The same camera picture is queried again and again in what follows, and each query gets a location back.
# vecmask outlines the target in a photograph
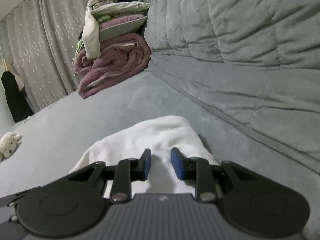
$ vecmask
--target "stacked bedding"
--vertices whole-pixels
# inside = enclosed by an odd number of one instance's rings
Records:
[[[150,48],[136,32],[150,4],[140,1],[89,0],[85,24],[72,62],[81,76],[79,95],[87,98],[143,70]]]

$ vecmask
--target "hanging jacket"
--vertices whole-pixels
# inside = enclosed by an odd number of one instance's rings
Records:
[[[32,116],[33,112],[19,91],[15,76],[11,72],[5,71],[2,74],[1,81],[14,122],[20,122],[28,116]]]
[[[16,73],[14,73],[13,68],[11,64],[8,64],[7,61],[3,58],[2,64],[4,66],[5,71],[10,71],[16,78],[16,82],[19,87],[19,91],[21,92],[24,89],[24,86],[26,85],[21,77],[19,77]]]

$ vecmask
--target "logo on robot base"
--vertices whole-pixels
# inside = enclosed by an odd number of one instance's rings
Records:
[[[160,201],[166,201],[166,200],[168,200],[168,197],[165,196],[165,195],[163,195],[163,196],[161,196],[161,197],[159,198],[159,200],[160,200]]]

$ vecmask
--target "pink blanket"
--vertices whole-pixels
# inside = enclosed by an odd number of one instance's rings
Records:
[[[150,60],[150,48],[144,38],[128,33],[100,44],[101,56],[88,60],[82,49],[73,62],[81,76],[79,95],[87,98],[143,70]]]

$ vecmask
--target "gray curtain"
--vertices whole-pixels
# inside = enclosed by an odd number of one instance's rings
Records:
[[[0,23],[5,59],[26,83],[35,112],[77,88],[72,58],[88,0],[25,0]]]

